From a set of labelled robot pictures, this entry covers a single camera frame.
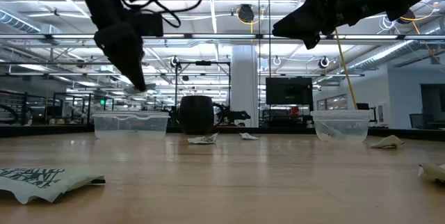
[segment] table surface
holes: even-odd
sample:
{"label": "table surface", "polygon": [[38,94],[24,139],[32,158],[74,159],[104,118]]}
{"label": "table surface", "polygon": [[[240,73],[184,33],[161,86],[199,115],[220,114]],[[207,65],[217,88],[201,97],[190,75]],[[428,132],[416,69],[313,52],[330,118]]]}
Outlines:
{"label": "table surface", "polygon": [[1,223],[443,223],[445,186],[417,177],[445,163],[445,143],[405,140],[399,150],[265,135],[215,145],[97,140],[93,134],[0,139],[2,168],[103,173],[106,186],[69,192],[57,204],[21,205],[0,192]]}

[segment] fluorescent light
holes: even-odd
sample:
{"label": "fluorescent light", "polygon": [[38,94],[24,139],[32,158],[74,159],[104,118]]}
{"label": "fluorescent light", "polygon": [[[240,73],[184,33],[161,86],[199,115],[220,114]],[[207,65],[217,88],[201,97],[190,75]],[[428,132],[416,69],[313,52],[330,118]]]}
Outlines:
{"label": "fluorescent light", "polygon": [[48,71],[49,70],[48,68],[45,68],[45,67],[43,67],[41,65],[21,64],[19,66],[28,68],[30,70],[35,70],[35,71],[43,71],[44,72],[44,71]]}
{"label": "fluorescent light", "polygon": [[121,76],[118,76],[118,77],[116,77],[116,78],[118,78],[120,81],[122,81],[122,82],[125,82],[125,83],[127,83],[127,84],[131,84],[131,81],[127,78],[127,77],[125,77],[125,76],[123,76],[123,75],[121,75]]}
{"label": "fluorescent light", "polygon": [[96,83],[89,82],[89,81],[78,81],[77,83],[84,85],[84,86],[98,86]]}
{"label": "fluorescent light", "polygon": [[405,40],[443,40],[443,39],[444,39],[443,35],[407,35],[407,36],[405,36]]}
{"label": "fluorescent light", "polygon": [[398,35],[347,35],[347,40],[386,40],[396,39]]}
{"label": "fluorescent light", "polygon": [[44,76],[45,74],[43,73],[6,73],[8,75],[12,75],[12,76]]}
{"label": "fluorescent light", "polygon": [[241,38],[241,39],[255,39],[256,35],[253,34],[199,34],[194,33],[192,35],[192,38],[200,38],[200,39],[234,39],[234,38]]}
{"label": "fluorescent light", "polygon": [[34,39],[46,39],[44,35],[40,34],[8,34],[8,35],[0,35],[0,39],[7,39],[7,40],[34,40]]}
{"label": "fluorescent light", "polygon": [[60,80],[62,80],[62,81],[68,81],[68,82],[72,82],[72,80],[70,80],[70,79],[66,79],[65,77],[58,77],[58,76],[55,76],[57,79],[60,79]]}
{"label": "fluorescent light", "polygon": [[49,75],[51,75],[51,76],[82,76],[82,75],[84,75],[84,74],[81,74],[81,73],[51,73],[51,74],[49,74]]}
{"label": "fluorescent light", "polygon": [[[329,74],[332,77],[346,77],[346,74]],[[349,74],[349,77],[363,77],[364,74]]]}
{"label": "fluorescent light", "polygon": [[54,39],[94,39],[94,35],[63,35],[63,34],[55,34],[52,35]]}
{"label": "fluorescent light", "polygon": [[163,35],[164,38],[183,38],[184,35],[183,34],[179,34],[179,33],[167,33]]}

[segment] clear plastic container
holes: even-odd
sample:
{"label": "clear plastic container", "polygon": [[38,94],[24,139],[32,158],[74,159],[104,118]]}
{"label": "clear plastic container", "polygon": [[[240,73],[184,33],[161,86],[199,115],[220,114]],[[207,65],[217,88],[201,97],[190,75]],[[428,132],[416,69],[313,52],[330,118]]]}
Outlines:
{"label": "clear plastic container", "polygon": [[95,135],[102,139],[164,139],[170,116],[164,112],[104,111],[94,114]]}
{"label": "clear plastic container", "polygon": [[362,142],[368,136],[368,110],[313,111],[311,115],[322,141]]}

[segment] crumpled paper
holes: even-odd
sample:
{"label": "crumpled paper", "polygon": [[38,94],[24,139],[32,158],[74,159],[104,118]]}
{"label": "crumpled paper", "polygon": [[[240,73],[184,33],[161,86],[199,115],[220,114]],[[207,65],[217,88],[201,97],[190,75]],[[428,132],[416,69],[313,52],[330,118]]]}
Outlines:
{"label": "crumpled paper", "polygon": [[386,138],[383,138],[379,143],[372,145],[371,148],[381,148],[381,149],[399,148],[403,144],[405,143],[397,136],[388,136]]}
{"label": "crumpled paper", "polygon": [[86,184],[104,184],[103,175],[88,171],[39,168],[0,169],[0,190],[10,191],[22,204],[36,198],[53,203],[65,192]]}
{"label": "crumpled paper", "polygon": [[431,163],[420,164],[419,177],[434,182],[445,183],[445,164],[442,166],[437,166]]}
{"label": "crumpled paper", "polygon": [[258,137],[251,136],[248,133],[244,133],[244,134],[243,133],[239,133],[239,135],[241,136],[241,139],[247,140],[247,141],[256,141],[256,140],[259,139]]}
{"label": "crumpled paper", "polygon": [[208,145],[208,144],[215,144],[217,137],[218,133],[212,136],[188,138],[187,141],[192,144]]}

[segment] computer screen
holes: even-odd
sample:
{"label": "computer screen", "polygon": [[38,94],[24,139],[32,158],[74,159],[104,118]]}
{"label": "computer screen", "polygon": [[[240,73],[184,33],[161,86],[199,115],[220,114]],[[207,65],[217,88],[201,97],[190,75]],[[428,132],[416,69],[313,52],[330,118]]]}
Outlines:
{"label": "computer screen", "polygon": [[312,104],[312,79],[266,78],[266,103],[269,105]]}

